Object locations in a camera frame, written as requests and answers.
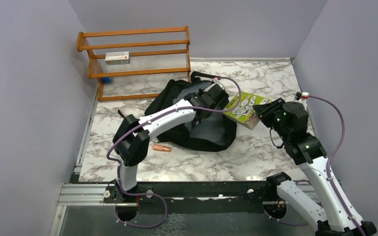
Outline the green comic book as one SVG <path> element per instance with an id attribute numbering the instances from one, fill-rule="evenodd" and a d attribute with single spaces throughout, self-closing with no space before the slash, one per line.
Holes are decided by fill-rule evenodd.
<path id="1" fill-rule="evenodd" d="M 231 109 L 231 111 L 223 114 L 230 120 L 236 122 L 237 124 L 245 128 L 248 128 L 249 130 L 254 130 L 254 128 L 260 122 L 259 118 L 257 117 L 257 114 L 253 109 L 253 106 L 272 102 L 272 100 L 269 98 L 247 92 L 241 93 L 241 101 L 239 105 L 235 107 L 238 100 L 239 95 L 237 94 L 231 99 L 231 101 L 229 101 L 229 103 L 223 109 Z"/>

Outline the black student backpack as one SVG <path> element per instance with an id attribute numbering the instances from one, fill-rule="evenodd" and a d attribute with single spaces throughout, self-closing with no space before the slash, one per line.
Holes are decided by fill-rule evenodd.
<path id="1" fill-rule="evenodd" d="M 160 95 L 148 106 L 145 116 L 164 110 L 179 100 L 187 93 L 198 93 L 210 85 L 216 76 L 201 72 L 191 73 L 192 82 L 184 80 L 170 80 Z M 234 141 L 237 131 L 235 122 L 226 118 L 224 114 L 213 113 L 195 129 L 185 128 L 179 125 L 167 132 L 158 135 L 160 142 L 170 142 L 180 147 L 207 152 L 218 152 L 227 149 Z"/>

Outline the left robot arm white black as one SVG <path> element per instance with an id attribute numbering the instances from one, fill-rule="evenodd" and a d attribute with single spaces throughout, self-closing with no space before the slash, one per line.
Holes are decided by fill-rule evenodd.
<path id="1" fill-rule="evenodd" d="M 107 158 L 110 158 L 113 151 L 119 156 L 116 159 L 119 163 L 119 186 L 116 190 L 118 198 L 123 202 L 134 198 L 138 164 L 146 158 L 152 139 L 179 125 L 195 129 L 213 113 L 224 113 L 221 103 L 227 100 L 228 94 L 225 90 L 214 83 L 198 93 L 187 93 L 176 104 L 152 115 L 141 118 L 133 115 L 125 117 L 114 137 L 113 146 L 107 153 Z"/>

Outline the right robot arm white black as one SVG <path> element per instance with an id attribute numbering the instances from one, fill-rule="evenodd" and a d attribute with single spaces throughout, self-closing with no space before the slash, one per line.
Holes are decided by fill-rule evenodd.
<path id="1" fill-rule="evenodd" d="M 306 175 L 320 203 L 305 194 L 284 172 L 267 177 L 265 196 L 289 203 L 317 236 L 373 236 L 377 229 L 366 221 L 346 197 L 329 158 L 317 137 L 308 132 L 309 114 L 299 102 L 273 102 L 253 107 L 260 121 L 281 137 L 282 148 Z"/>

